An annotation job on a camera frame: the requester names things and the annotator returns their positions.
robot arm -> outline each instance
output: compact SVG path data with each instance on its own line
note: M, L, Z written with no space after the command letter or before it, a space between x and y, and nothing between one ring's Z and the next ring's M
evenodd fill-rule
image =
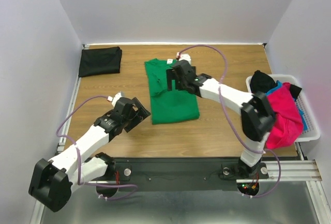
M241 115L242 128L246 135L246 146L240 157L245 172L254 173L261 160L264 144L274 125L273 110L263 93L251 94L220 84L216 79L206 74L199 76L195 67L183 59L167 70L168 90L172 90L172 81L178 90L185 90L202 98L220 103L219 88L225 105Z
M41 159L36 163L28 192L50 210L60 210L72 192L84 182L103 176L107 171L114 171L114 160L104 153L82 164L81 171L77 167L79 162L85 162L97 149L121 134L123 129L129 132L150 116L136 98L128 99L121 93L113 98L112 105L114 109L97 118L76 145L71 145L48 161Z

white connector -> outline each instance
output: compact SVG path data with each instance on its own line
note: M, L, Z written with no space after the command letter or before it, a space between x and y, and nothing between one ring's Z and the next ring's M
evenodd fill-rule
M121 97L124 97L124 93L122 91L118 92L114 98L112 99L112 105L115 107L117 100L119 100Z
M192 62L191 56L188 55L188 53L182 53L181 55L179 55L179 52L177 52L176 59L178 59L178 61L186 60L186 61L188 61L189 64L191 64L191 62Z

cable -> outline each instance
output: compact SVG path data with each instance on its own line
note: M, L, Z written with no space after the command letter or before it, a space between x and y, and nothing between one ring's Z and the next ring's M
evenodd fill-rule
M116 176L116 185L119 185L119 172L118 171L115 172L115 176Z
M133 120L134 118L136 118L137 115L138 115L138 111L136 112L136 114L134 115L134 117L132 117L131 119L128 119L128 121Z
M258 175L258 179L257 179L257 182L254 184L254 187L256 187L259 183L259 174L257 173L257 175Z
M187 51L187 50L189 50L191 48L194 48L194 47L208 47L208 48L211 48L214 51L218 52L222 56L222 58L224 60L224 72L223 72L223 75L222 75L221 79L219 80L220 85L218 87L218 93L219 93L218 95L219 95L220 103L221 103L222 108L223 108L224 115L225 115L225 117L226 117L226 119L227 119L227 121L228 121L228 123L229 123L229 125L230 125L230 127L232 129L232 131L234 132L234 135L236 135L237 139L244 146L244 148L246 148L247 150L249 150L252 153L264 154L264 151L255 151L255 150L251 149L250 147L248 147L245 144L245 142L241 139L240 135L238 134L236 128L234 127L234 125L233 125L233 123L232 123L232 121L231 121L231 119L230 119L230 117L228 115L227 109L225 107L225 102L224 102L224 99L223 99L223 96L222 96L222 93L221 93L221 84L222 84L222 82L223 82L223 80L225 78L225 75L227 74L227 70L228 70L228 60L227 60L227 58L225 57L225 55L220 50L218 50L215 47L208 46L206 44L196 44L195 46L187 47L187 48L181 50L179 52L179 55L178 56L180 57L180 55L181 55L182 52L185 52L185 51Z
M254 180L255 180L255 175L253 176L253 180L252 180L252 182L249 184L249 187L251 187L251 185L254 183Z
M195 46L187 47L187 48L181 50L181 51L178 53L178 57L180 57L180 55L181 55L182 52L185 52L185 51L187 51L187 50L189 50L189 49L191 49L191 48L194 48L194 47L208 47L208 48L211 48L211 49L213 49L214 51L218 52L218 53L222 56L222 58L223 58L223 60L224 60L224 72L223 72L223 75L222 75L221 79L219 80L220 85L219 85L219 87L218 87L218 93L219 93L218 96L219 96L219 100L220 100L220 103L221 103L222 108L223 108L224 115L225 115L225 117L227 118L228 123L229 123L229 125L230 125L232 131L233 131L234 134L236 135L236 137L237 137L237 139L239 140L239 142L244 146L244 148L246 148L247 150L249 150L249 151L252 152L252 153L256 153L256 154L265 154L265 151L261 151L261 152L260 152L260 151L255 151L255 150L249 148L249 147L244 143L244 141L243 141L243 140L241 139L241 137L239 136L239 134L238 134L236 128L234 127L234 125L233 125L233 123L232 123L232 121L231 121L231 119L230 119L230 117L229 117L229 115L228 115L227 109L226 109L226 107L225 107L225 102L224 102L224 99L223 99L223 96L222 96L222 93L221 93L221 84L222 84L222 82L223 82L223 80L224 80L224 78L225 78L225 75L227 74L227 70L228 70L228 61L227 61L227 58L225 57L225 55L224 55L220 50L218 50L218 49L215 48L215 47L208 46L208 45L206 45L206 44L196 44ZM262 195L259 195L259 196L250 196L250 197L253 197L253 198L260 198L260 197L263 197L263 196L266 196L266 195L270 194L270 193L271 193L271 192L272 192L272 191L278 186L279 181L280 181L280 176L281 176L281 165L280 165L279 158L277 157L276 153L274 153L272 150L270 150L270 149L266 149L266 151L270 151L270 152L275 156L275 158L276 158L276 160L277 160L277 162L278 162L278 167L279 167L279 175L278 175L278 179L277 179L275 185L273 186L273 188L272 188L270 191L268 191L268 192L266 192L266 193L264 193L264 194L262 194Z
M135 188L135 190L131 191L130 193L122 196L122 197L117 197L117 198L112 198L112 199L107 199L106 200L119 200L119 199L123 199L125 197L130 196L131 194L133 194L134 192L137 191L138 186L135 184L126 184L126 185L105 185L105 184L93 184L93 183L81 183L81 173L82 173L82 158L81 158L81 153L78 147L76 147L77 143L76 141L70 137L69 135L60 135L59 132L61 130L61 128L63 127L63 125L73 116L73 114L75 114L77 112L77 110L79 110L85 103L87 103L88 101L95 99L95 98L105 98L105 99L109 99L108 96L103 96L103 95L97 95L97 96L93 96L90 97L89 99L86 99L85 101L83 101L77 108L75 108L65 119L64 121L60 124L60 126L58 127L58 129L56 130L56 136L58 136L59 138L63 137L66 138L68 140L71 141L71 143L75 146L76 148L76 152L77 152L77 167L78 167L78 177L77 177L77 184L78 185L90 185L90 186L98 186L98 187L103 187L103 188L130 188L133 187Z
M138 190L138 186L136 184L108 185L108 184L84 183L84 185L102 187L102 188L110 188L110 189L114 189L114 188L134 188L133 191L131 191L131 192L129 192L126 195L121 196L121 197L108 198L108 197L104 197L102 194L98 194L99 198L105 199L106 201L116 201L116 200L124 199L124 198L132 195L133 193L135 193Z
M269 151L271 152L274 156L275 156L275 159L277 160L277 163L278 163L278 169L279 169L279 174L278 174L278 178L277 178L277 181L275 183L275 185L272 187L271 190L267 191L266 193L263 193L261 195L258 195L258 196L250 196L250 195L245 195L245 194L242 194L243 196L247 196L247 197L250 197L250 198L261 198L261 197L265 197L266 195L270 194L271 192L273 192L276 187L278 186L279 182L280 182L280 177L281 177L281 165L280 165L280 161L279 161L279 158L278 156L276 155L276 153L270 149L266 149L266 151Z

white enclosure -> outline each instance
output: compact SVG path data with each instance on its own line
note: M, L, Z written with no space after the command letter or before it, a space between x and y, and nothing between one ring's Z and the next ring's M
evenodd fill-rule
M0 223L29 223L35 163L54 155L81 43L59 0L0 0Z
M60 0L83 43L268 42L291 0Z
M292 0L275 29L266 52L273 73L292 74L305 89L321 128L321 138L302 144L316 159L323 188L331 201L331 59L330 0Z
M299 79L321 127L303 147L331 201L330 0L0 0L0 222L29 223L35 163L54 155L82 43L263 43Z

black bracket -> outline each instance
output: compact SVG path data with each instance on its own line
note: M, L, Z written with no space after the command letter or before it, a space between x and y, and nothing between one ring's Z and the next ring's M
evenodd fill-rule
M122 133L123 129L129 132L150 115L151 113L136 97L133 99L121 97L114 109L95 120L94 126L100 126L105 133L109 133L109 141L111 141L116 135Z
M223 163L219 177L221 180L253 179L253 176L258 174L260 179L268 179L268 174L261 173L262 167L266 167L266 164L258 162L251 168L239 159L239 163Z
M172 90L172 81L174 80L177 90L187 91L201 97L199 87L210 78L212 77L207 74L197 76L195 66L191 66L186 60L181 60L167 70L168 91Z
M28 193L51 211L57 212L69 201L71 185L65 171L41 159L33 170Z
M263 92L257 92L240 109L244 134L251 140L261 141L276 120L271 105Z
M95 155L96 158L100 158L108 165L105 174L111 174L115 172L115 159L108 156L106 153L98 153Z

